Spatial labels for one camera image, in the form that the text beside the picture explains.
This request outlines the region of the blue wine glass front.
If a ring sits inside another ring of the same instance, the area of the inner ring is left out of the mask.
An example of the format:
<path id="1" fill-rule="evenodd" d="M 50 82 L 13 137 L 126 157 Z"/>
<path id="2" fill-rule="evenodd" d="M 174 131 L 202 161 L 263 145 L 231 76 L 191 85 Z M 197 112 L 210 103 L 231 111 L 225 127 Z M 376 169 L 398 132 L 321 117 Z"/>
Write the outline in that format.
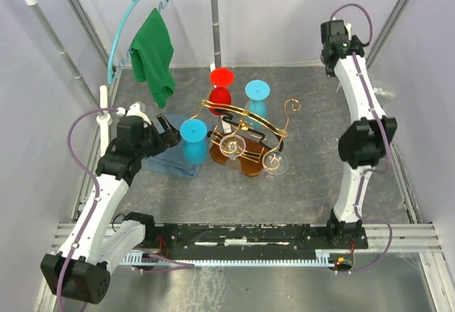
<path id="1" fill-rule="evenodd" d="M 180 135 L 183 140 L 183 157 L 189 164 L 201 165 L 206 160 L 207 133 L 207 126 L 199 119 L 187 119 L 182 123 Z"/>

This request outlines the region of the blue wine glass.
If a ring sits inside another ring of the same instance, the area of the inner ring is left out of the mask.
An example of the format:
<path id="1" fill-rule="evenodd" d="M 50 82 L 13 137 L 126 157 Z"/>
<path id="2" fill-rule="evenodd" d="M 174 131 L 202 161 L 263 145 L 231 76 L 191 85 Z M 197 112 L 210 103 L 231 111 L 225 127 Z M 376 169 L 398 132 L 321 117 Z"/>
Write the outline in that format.
<path id="1" fill-rule="evenodd" d="M 245 87 L 245 94 L 249 102 L 245 105 L 246 108 L 253 114 L 266 119 L 268 115 L 265 100 L 270 95 L 269 85 L 263 80 L 252 80 Z"/>
<path id="2" fill-rule="evenodd" d="M 180 135 L 183 140 L 183 157 L 189 164 L 201 165 L 206 160 L 207 133 L 207 126 L 199 119 L 187 119 L 182 123 Z"/>

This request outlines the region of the blue wine glass back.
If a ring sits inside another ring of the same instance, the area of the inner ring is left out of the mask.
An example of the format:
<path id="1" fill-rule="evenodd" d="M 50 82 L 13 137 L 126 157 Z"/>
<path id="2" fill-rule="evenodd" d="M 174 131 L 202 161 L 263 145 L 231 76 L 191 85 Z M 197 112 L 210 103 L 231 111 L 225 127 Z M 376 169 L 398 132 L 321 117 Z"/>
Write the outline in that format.
<path id="1" fill-rule="evenodd" d="M 246 108 L 253 114 L 266 119 L 268 115 L 265 100 L 270 95 L 269 85 L 263 80 L 252 80 L 245 87 L 245 94 L 249 102 L 245 105 Z"/>

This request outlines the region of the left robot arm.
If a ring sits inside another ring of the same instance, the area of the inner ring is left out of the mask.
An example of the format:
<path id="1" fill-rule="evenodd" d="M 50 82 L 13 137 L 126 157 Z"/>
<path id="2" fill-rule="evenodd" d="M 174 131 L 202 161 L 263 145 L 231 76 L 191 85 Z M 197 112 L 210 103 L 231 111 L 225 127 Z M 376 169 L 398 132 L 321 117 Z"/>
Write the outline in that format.
<path id="1" fill-rule="evenodd" d="M 115 138 L 90 174 L 93 189 L 73 230 L 56 254 L 44 255 L 41 271 L 58 305 L 63 305 L 64 298 L 98 304 L 127 254 L 137 245 L 149 248 L 155 244 L 154 219 L 144 213 L 129 213 L 111 237 L 105 234 L 143 160 L 164 153 L 181 140 L 165 115 L 156 118 L 158 127 L 145 113 L 128 109 L 119 119 Z"/>

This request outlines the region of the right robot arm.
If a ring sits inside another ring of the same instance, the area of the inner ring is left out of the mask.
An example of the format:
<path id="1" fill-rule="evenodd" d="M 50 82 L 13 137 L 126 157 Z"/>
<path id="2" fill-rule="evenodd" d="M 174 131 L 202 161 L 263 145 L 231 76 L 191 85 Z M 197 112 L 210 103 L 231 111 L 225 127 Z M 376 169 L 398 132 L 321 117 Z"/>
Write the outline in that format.
<path id="1" fill-rule="evenodd" d="M 336 77 L 350 113 L 350 126 L 338 140 L 342 160 L 341 190 L 327 222 L 325 238 L 340 249 L 364 240 L 362 206 L 368 182 L 383 158 L 390 158 L 390 143 L 397 120 L 388 117 L 375 96 L 364 58 L 365 44 L 349 24 L 330 19 L 321 24 L 321 60 L 326 74 Z"/>

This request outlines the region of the clear wine glass middle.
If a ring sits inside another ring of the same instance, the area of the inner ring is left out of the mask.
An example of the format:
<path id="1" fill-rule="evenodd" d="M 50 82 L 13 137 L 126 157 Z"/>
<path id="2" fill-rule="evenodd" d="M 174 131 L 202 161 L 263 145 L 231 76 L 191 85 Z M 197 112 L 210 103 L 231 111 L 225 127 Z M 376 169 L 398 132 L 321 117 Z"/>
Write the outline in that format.
<path id="1" fill-rule="evenodd" d="M 219 149 L 228 161 L 236 161 L 245 152 L 246 142 L 240 135 L 228 134 L 220 140 Z"/>

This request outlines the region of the clear wine glass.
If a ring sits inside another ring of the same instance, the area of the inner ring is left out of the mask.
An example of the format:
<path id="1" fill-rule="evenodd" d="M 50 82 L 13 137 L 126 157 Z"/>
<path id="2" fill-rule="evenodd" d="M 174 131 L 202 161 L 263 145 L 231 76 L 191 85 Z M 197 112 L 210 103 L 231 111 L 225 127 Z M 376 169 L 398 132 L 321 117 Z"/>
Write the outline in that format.
<path id="1" fill-rule="evenodd" d="M 281 151 L 271 151 L 262 158 L 262 167 L 266 181 L 272 181 L 275 176 L 283 175 L 288 167 L 288 158 Z"/>
<path id="2" fill-rule="evenodd" d="M 228 134 L 220 140 L 219 149 L 228 161 L 236 161 L 245 152 L 246 142 L 240 135 Z"/>

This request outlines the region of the red wine glass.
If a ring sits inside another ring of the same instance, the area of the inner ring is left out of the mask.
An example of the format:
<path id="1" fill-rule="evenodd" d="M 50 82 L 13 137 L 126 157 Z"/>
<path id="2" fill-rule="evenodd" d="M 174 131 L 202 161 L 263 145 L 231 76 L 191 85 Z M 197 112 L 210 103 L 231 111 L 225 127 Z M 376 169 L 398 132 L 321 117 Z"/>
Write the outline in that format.
<path id="1" fill-rule="evenodd" d="M 209 101 L 216 104 L 232 103 L 228 87 L 234 82 L 234 73 L 227 68 L 216 68 L 210 74 L 210 82 L 215 86 L 209 95 Z"/>

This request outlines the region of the clear wine glass front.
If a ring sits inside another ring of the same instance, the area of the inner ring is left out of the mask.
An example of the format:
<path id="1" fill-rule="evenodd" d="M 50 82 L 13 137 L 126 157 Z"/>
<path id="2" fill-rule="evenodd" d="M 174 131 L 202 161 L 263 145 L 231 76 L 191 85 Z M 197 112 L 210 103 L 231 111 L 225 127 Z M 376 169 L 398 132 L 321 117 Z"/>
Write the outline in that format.
<path id="1" fill-rule="evenodd" d="M 283 175 L 288 167 L 288 158 L 281 151 L 271 151 L 262 158 L 262 167 L 266 181 L 272 181 L 275 176 Z"/>

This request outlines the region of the folded blue cloth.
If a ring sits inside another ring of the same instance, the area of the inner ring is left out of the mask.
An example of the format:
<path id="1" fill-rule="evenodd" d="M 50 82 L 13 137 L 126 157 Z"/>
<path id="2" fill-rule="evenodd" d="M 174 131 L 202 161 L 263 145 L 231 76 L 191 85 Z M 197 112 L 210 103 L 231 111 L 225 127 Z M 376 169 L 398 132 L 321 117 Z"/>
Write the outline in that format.
<path id="1" fill-rule="evenodd" d="M 180 133 L 180 127 L 188 117 L 181 114 L 169 114 L 166 116 L 169 122 L 178 130 Z M 207 126 L 207 130 L 213 128 L 212 124 L 207 121 L 201 120 Z M 205 139 L 208 151 L 208 133 Z M 157 156 L 147 158 L 142 162 L 142 168 L 147 171 L 164 174 L 167 176 L 175 176 L 179 178 L 197 178 L 201 165 L 189 164 L 183 157 L 183 140 L 181 138 L 180 143 L 167 151 Z"/>

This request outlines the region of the green cloth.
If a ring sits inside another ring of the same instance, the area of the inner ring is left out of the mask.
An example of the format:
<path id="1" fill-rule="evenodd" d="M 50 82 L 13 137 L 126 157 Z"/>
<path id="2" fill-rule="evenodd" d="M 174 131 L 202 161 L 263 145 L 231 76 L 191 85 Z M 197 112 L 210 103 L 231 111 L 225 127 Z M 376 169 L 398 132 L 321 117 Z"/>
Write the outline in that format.
<path id="1" fill-rule="evenodd" d="M 143 22 L 129 52 L 134 79 L 145 82 L 156 106 L 165 108 L 176 87 L 170 71 L 174 49 L 158 9 L 153 9 Z"/>

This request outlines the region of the teal clothes hanger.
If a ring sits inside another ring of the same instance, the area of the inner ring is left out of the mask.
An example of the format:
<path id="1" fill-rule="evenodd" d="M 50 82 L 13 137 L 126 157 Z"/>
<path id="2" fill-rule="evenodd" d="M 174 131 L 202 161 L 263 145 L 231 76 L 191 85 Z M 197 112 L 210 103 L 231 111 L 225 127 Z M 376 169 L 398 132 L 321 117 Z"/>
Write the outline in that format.
<path id="1" fill-rule="evenodd" d="M 114 59 L 115 59 L 115 55 L 117 53 L 117 47 L 118 47 L 118 44 L 119 44 L 119 41 L 120 41 L 120 38 L 122 36 L 122 31 L 124 30 L 124 27 L 127 23 L 127 20 L 130 16 L 130 14 L 132 13 L 132 11 L 135 9 L 135 7 L 137 6 L 137 4 L 140 2 L 141 0 L 131 0 L 131 3 L 130 5 L 127 7 L 126 11 L 124 12 L 122 18 L 120 19 L 120 22 L 119 22 L 119 25 L 117 27 L 117 30 L 115 32 L 115 35 L 114 35 L 114 38 L 113 38 L 113 41 L 112 41 L 112 44 L 111 44 L 111 48 L 110 48 L 110 52 L 108 54 L 108 61 L 107 61 L 107 71 L 106 71 L 106 77 L 107 77 L 107 84 L 108 85 L 111 85 L 114 80 L 116 79 L 117 75 L 116 75 L 116 69 L 118 66 L 122 67 L 126 64 L 126 61 L 121 59 L 119 64 L 118 65 L 115 65 L 114 64 Z M 157 7 L 157 10 L 159 12 L 163 11 L 166 6 L 168 5 L 168 3 L 170 2 L 170 0 L 161 0 L 158 4 L 158 7 Z"/>

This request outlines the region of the white clothes rail frame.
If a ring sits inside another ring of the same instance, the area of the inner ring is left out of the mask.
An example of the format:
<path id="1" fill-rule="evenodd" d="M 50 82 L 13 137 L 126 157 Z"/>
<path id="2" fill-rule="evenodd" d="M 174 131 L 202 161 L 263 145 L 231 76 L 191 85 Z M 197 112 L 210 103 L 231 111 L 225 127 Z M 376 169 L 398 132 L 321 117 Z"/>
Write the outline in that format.
<path id="1" fill-rule="evenodd" d="M 53 45 L 56 47 L 57 52 L 62 57 L 64 63 L 67 65 L 68 69 L 72 73 L 73 77 L 78 81 L 82 91 L 84 92 L 86 98 L 96 107 L 101 107 L 106 109 L 109 104 L 109 95 L 108 88 L 106 85 L 100 86 L 100 100 L 96 99 L 90 90 L 88 84 L 83 78 L 81 72 L 78 70 L 73 60 L 69 56 L 67 50 L 63 46 L 62 42 L 56 35 L 56 32 L 53 30 L 53 27 L 50 25 L 48 19 L 45 17 L 40 6 L 38 5 L 38 0 L 24 0 L 29 8 L 32 9 L 35 16 L 37 17 L 39 23 L 44 28 L 50 40 L 53 42 Z M 115 54 L 117 43 L 121 34 L 121 31 L 126 23 L 128 15 L 132 12 L 133 8 L 139 3 L 140 0 L 132 0 L 132 4 L 127 9 L 127 12 L 124 15 L 122 23 L 119 25 L 118 34 L 114 39 L 112 45 L 112 50 L 107 61 L 107 73 L 109 78 L 107 80 L 108 84 L 113 82 L 113 55 Z M 214 63 L 210 65 L 210 71 L 214 71 L 216 68 L 222 66 L 221 60 L 221 48 L 220 48 L 220 25 L 219 25 L 219 11 L 218 11 L 218 0 L 210 0 L 211 7 L 211 19 L 212 19 L 212 29 L 213 29 L 213 55 Z M 109 143 L 109 126 L 112 123 L 112 118 L 109 113 L 99 113 L 97 118 L 97 123 L 99 125 L 99 137 L 100 137 L 100 155 L 104 155 L 104 152 Z"/>

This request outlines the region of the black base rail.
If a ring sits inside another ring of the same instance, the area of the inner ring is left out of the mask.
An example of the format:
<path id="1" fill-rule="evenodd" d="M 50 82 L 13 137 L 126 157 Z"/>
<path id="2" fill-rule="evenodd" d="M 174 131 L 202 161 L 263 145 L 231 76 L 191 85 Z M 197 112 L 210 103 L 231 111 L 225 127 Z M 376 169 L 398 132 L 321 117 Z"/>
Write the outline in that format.
<path id="1" fill-rule="evenodd" d="M 367 249 L 361 223 L 345 230 L 309 224 L 156 225 L 142 246 L 160 249 L 173 260 L 315 259 L 316 250 Z"/>

